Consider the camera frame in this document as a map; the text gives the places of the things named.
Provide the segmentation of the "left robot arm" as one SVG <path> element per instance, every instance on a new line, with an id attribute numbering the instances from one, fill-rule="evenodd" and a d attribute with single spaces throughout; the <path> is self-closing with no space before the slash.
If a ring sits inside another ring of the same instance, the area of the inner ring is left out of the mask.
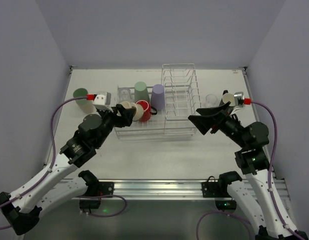
<path id="1" fill-rule="evenodd" d="M 49 165 L 18 189 L 0 193 L 1 212 L 16 235 L 27 233 L 39 222 L 43 211 L 39 204 L 45 203 L 43 197 L 62 179 L 93 158 L 113 128 L 131 126 L 135 112 L 135 108 L 126 109 L 117 104 L 108 110 L 87 115 Z"/>

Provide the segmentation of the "black mug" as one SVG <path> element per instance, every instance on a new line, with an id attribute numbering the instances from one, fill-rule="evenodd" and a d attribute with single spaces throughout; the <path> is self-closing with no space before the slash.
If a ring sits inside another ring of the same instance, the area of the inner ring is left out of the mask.
<path id="1" fill-rule="evenodd" d="M 229 93 L 228 90 L 223 91 L 221 100 L 224 104 L 230 103 L 229 104 L 230 107 L 234 107 L 236 104 L 234 94 Z"/>

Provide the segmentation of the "light green cup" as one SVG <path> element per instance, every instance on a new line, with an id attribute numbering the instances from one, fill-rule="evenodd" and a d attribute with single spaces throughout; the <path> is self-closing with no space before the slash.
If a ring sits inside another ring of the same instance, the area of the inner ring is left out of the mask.
<path id="1" fill-rule="evenodd" d="M 73 92 L 72 96 L 73 96 L 74 98 L 79 98 L 79 97 L 86 97 L 87 94 L 88 94 L 88 90 L 87 90 L 86 88 L 78 88 L 78 89 L 76 89 L 76 90 Z M 76 100 L 76 104 L 77 104 L 78 106 L 84 106 L 84 105 L 86 105 L 87 103 L 88 103 L 88 101 L 87 101 L 86 99 L 77 99 L 77 100 Z"/>

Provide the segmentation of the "cream and brown cup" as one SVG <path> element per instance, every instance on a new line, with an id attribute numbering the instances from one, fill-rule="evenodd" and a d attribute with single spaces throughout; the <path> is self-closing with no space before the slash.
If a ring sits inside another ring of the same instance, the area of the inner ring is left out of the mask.
<path id="1" fill-rule="evenodd" d="M 133 115 L 133 122 L 139 121 L 142 116 L 144 115 L 144 109 L 140 104 L 134 103 L 134 102 L 129 102 L 129 101 L 121 101 L 120 104 L 125 108 L 125 109 L 135 109 L 135 113 Z"/>

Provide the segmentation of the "red mug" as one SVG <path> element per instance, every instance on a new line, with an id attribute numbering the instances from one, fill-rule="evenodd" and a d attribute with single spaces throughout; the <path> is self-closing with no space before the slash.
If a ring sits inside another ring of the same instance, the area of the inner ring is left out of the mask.
<path id="1" fill-rule="evenodd" d="M 142 106 L 143 109 L 142 117 L 138 120 L 139 122 L 147 122 L 152 116 L 158 114 L 158 110 L 146 100 L 138 100 L 136 104 Z"/>

